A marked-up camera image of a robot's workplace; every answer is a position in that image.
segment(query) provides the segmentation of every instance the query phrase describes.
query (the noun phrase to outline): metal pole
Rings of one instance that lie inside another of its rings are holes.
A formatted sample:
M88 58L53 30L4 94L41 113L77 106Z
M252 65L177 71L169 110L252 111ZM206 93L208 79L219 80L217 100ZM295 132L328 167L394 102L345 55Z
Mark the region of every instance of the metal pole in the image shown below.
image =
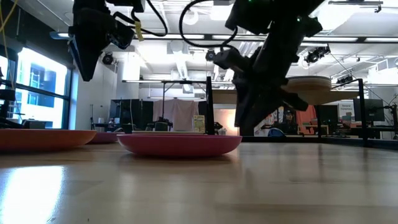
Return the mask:
M164 95L166 94L166 82L163 82L163 108L162 108L162 118L164 118Z
M358 79L358 86L359 86L359 105L361 107L361 122L362 122L362 139L363 139L363 146L368 146L368 130L366 126L366 111L365 111L365 97L363 91L363 79Z
M318 139L322 138L322 121L320 114L320 105L315 106L315 111L317 112L317 121L318 121Z
M213 90L211 89L211 77L206 79L207 95L207 134L215 135L214 130L214 110L213 110Z

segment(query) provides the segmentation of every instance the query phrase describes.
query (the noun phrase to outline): yellow tag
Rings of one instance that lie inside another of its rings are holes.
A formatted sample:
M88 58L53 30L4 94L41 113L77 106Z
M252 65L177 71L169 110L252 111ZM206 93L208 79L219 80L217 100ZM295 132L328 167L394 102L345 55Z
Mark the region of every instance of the yellow tag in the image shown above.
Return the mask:
M141 22L135 21L134 24L136 25L136 33L137 33L138 40L144 41L144 37L142 36L142 32L141 32Z

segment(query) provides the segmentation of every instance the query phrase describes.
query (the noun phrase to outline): red bowl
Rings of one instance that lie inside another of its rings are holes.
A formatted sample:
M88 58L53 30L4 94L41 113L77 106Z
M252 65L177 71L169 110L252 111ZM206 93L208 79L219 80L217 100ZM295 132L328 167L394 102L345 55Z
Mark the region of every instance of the red bowl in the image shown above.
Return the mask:
M118 141L117 135L120 133L97 133L93 140L88 144L109 144Z
M0 152L56 151L90 142L96 131L0 129Z
M236 149L241 136L119 134L120 145L143 156L210 157Z

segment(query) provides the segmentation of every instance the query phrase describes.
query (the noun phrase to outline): wooden table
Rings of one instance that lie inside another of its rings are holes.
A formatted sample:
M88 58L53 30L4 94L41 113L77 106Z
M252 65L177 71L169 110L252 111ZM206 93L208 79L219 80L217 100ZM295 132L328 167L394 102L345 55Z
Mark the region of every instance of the wooden table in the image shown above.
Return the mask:
M242 144L212 159L118 144L0 156L0 223L395 223L398 154Z
M303 125L304 128L318 128L318 125ZM321 125L321 128L326 128L326 134L329 135L329 125Z

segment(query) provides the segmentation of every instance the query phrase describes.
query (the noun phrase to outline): computer monitor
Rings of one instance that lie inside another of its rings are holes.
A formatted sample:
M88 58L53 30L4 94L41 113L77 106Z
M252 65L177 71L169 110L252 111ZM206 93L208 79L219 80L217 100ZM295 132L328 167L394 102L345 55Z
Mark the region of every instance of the computer monitor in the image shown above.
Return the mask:
M383 100L365 99L366 121L385 121ZM361 104L354 99L355 121L361 121Z
M338 123L338 106L337 105L320 105L320 118L318 120L323 123Z

